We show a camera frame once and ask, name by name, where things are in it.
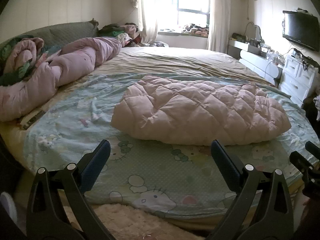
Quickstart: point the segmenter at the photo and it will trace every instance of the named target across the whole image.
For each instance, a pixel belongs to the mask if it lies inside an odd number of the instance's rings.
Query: beige fluffy rug
[[[69,221],[76,224],[70,207],[64,207]],[[93,210],[117,240],[203,240],[161,218],[121,204],[105,204]]]

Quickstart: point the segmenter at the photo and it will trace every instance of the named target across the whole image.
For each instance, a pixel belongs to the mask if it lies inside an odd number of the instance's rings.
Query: drawer
[[[285,84],[288,89],[291,91],[290,95],[296,96],[301,101],[303,101],[310,91],[310,88],[307,86],[300,84],[294,78],[289,76],[287,73],[282,73],[281,76],[281,85]]]
[[[289,73],[291,76],[296,77],[298,70],[299,70],[299,63],[296,62],[294,59],[288,58],[283,70]]]
[[[295,104],[297,104],[299,107],[302,106],[302,101],[301,101],[299,98],[297,98],[296,96],[291,95],[292,92],[291,92],[290,89],[286,86],[286,84],[283,83],[283,84],[279,85],[279,89],[280,89],[280,91],[286,93],[287,95],[290,95],[290,96],[291,96],[290,99],[291,99],[292,102],[294,102]]]
[[[303,66],[301,65],[296,80],[307,87],[311,87],[315,74],[314,68],[309,67],[307,70],[303,70]]]

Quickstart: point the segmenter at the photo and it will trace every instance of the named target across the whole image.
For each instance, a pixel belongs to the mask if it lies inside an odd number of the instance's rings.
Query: television
[[[306,13],[283,11],[283,37],[307,49],[319,51],[320,31],[318,18]]]

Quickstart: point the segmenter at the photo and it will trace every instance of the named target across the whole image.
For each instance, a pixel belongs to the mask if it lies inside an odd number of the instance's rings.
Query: sheer curtain
[[[208,49],[227,52],[231,0],[210,0]]]
[[[138,0],[139,30],[142,30],[142,42],[156,40],[158,33],[159,0]]]

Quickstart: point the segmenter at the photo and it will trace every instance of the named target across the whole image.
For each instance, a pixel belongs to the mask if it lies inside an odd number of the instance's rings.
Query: bed
[[[201,49],[122,48],[119,55],[91,74],[60,87],[51,100],[19,122],[0,123],[4,143],[14,158],[35,174],[42,166],[57,170],[76,163],[107,139],[111,156],[93,189],[86,193],[90,203],[132,205],[182,228],[211,230],[230,207],[235,193],[225,184],[209,147],[138,140],[110,126],[113,108],[126,88],[146,74],[234,85],[257,82],[269,97],[281,103],[292,128],[271,141],[226,150],[259,170],[280,168],[292,196],[302,185],[289,154],[297,150],[314,164],[316,160],[304,144],[310,140],[319,145],[305,112],[237,60]],[[38,113],[44,115],[28,129],[21,128]],[[259,197],[257,192],[249,214],[254,213]]]

